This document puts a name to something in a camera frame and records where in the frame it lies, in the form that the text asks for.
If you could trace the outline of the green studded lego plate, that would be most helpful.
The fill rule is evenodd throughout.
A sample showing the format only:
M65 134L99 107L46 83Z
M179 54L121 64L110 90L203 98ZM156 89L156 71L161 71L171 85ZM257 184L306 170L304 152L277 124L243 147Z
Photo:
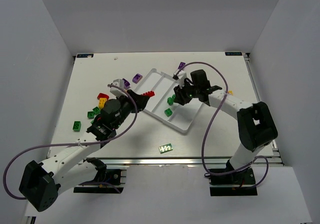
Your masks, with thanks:
M172 144L166 144L166 145L160 146L158 149L159 149L159 152L163 154L163 153L172 151L173 147L172 147Z

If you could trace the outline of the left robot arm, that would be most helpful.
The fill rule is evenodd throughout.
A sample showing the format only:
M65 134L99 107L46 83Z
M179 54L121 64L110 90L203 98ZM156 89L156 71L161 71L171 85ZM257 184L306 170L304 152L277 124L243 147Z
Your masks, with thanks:
M109 99L73 146L39 163L27 164L19 191L38 212L43 212L60 194L77 185L102 183L107 179L107 166L90 155L117 136L116 130L128 115L143 111L148 101L149 96L132 90Z

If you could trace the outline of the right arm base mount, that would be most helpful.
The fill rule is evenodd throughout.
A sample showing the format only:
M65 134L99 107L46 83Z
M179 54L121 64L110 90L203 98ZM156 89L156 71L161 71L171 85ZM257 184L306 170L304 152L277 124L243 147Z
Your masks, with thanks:
M224 176L204 174L209 179L211 197L257 196L256 179L252 168Z

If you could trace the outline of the red curved lego brick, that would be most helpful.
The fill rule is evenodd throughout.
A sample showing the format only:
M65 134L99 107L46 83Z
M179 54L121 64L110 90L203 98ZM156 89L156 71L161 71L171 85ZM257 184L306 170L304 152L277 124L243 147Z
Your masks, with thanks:
M105 98L106 100L108 100L110 97L107 94L99 93L97 99L100 100L101 98Z

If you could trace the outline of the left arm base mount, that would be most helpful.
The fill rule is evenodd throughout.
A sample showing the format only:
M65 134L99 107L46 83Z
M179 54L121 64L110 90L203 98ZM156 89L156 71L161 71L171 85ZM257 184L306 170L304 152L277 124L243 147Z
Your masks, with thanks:
M97 173L95 177L74 187L73 192L79 194L121 194L124 190L125 171L108 169L107 165L97 158L87 158L87 163L93 164Z

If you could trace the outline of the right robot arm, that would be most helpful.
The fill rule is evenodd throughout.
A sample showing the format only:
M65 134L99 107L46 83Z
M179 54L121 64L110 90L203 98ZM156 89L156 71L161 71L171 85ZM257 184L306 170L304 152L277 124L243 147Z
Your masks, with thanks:
M250 166L257 154L278 136L278 131L266 103L250 103L228 94L226 90L212 86L202 69L193 71L187 78L177 70L173 78L179 81L173 90L174 102L186 105L192 99L222 111L237 121L240 145L227 161L225 173L233 174Z

